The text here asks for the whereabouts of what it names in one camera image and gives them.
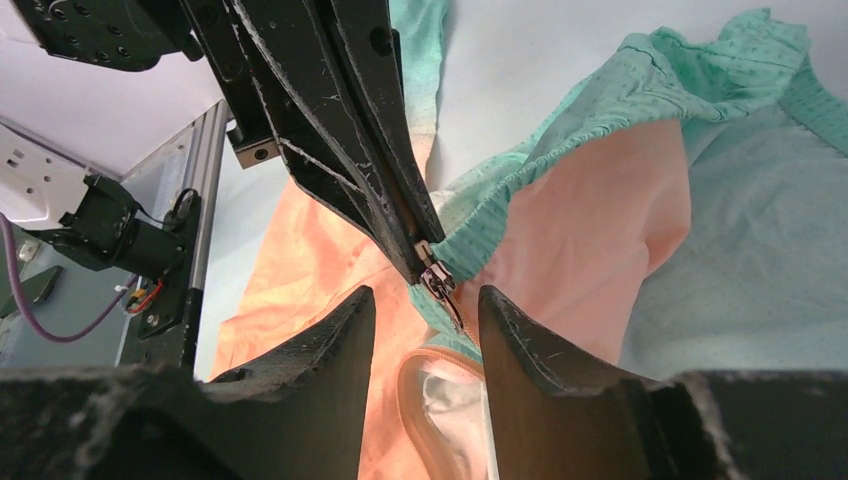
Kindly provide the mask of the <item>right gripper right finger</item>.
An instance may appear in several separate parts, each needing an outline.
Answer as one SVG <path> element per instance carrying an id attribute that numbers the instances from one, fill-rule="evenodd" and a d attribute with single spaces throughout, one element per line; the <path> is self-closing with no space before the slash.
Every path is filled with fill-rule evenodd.
<path id="1" fill-rule="evenodd" d="M 847 376 L 707 370 L 652 380 L 540 325 L 493 286 L 479 332 L 504 479 L 843 479 Z"/>

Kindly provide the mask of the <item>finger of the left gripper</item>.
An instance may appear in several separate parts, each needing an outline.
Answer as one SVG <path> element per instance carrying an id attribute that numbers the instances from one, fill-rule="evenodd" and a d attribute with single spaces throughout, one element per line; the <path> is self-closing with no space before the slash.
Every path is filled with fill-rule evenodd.
<path id="1" fill-rule="evenodd" d="M 400 45 L 385 1 L 235 1 L 240 47 L 289 164 L 309 193 L 381 245 L 444 231 L 416 165 Z"/>
<path id="2" fill-rule="evenodd" d="M 186 1 L 236 120 L 273 142 L 297 186 L 419 282 L 426 186 L 412 149 L 400 37 L 385 1 Z"/>

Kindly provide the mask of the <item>silver zipper slider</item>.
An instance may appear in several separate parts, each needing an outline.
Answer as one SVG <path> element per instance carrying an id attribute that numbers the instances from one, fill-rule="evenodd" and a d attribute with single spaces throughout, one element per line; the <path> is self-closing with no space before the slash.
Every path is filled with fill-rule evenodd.
<path id="1" fill-rule="evenodd" d="M 457 287 L 454 277 L 444 263 L 436 258 L 427 240 L 417 242 L 414 249 L 425 266 L 419 277 L 420 283 L 447 312 L 454 330 L 461 333 L 464 330 L 464 322 L 453 297 Z"/>

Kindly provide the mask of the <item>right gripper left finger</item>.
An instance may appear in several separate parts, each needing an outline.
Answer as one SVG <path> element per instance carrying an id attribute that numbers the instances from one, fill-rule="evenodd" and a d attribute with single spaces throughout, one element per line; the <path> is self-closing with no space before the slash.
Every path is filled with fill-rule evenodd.
<path id="1" fill-rule="evenodd" d="M 5 479 L 353 479 L 375 337 L 367 286 L 210 382 L 181 367 L 5 369 Z"/>

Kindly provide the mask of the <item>teal and orange jacket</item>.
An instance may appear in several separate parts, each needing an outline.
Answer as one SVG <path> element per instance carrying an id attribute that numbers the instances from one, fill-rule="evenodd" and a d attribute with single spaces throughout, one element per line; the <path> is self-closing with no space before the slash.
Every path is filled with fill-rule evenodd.
<path id="1" fill-rule="evenodd" d="M 214 375 L 376 300 L 362 479 L 497 475 L 477 299 L 498 288 L 641 375 L 847 366 L 847 95 L 767 8 L 695 43 L 627 36 L 524 141 L 434 192 L 463 324 L 296 186 L 263 240 Z"/>

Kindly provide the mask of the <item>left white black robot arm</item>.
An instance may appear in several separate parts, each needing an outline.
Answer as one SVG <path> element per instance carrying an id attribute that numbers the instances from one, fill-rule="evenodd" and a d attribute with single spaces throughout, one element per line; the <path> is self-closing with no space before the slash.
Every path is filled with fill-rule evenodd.
<path id="1" fill-rule="evenodd" d="M 439 85 L 442 1 L 15 1 L 48 55 L 136 73 L 207 60 L 223 98 L 202 115 L 196 168 L 161 221 L 101 170 L 1 130 L 1 210 L 84 268 L 134 274 L 118 360 L 190 368 L 222 147 L 244 167 L 280 157 L 309 197 L 357 228 L 409 284 L 444 232 L 418 164 Z"/>

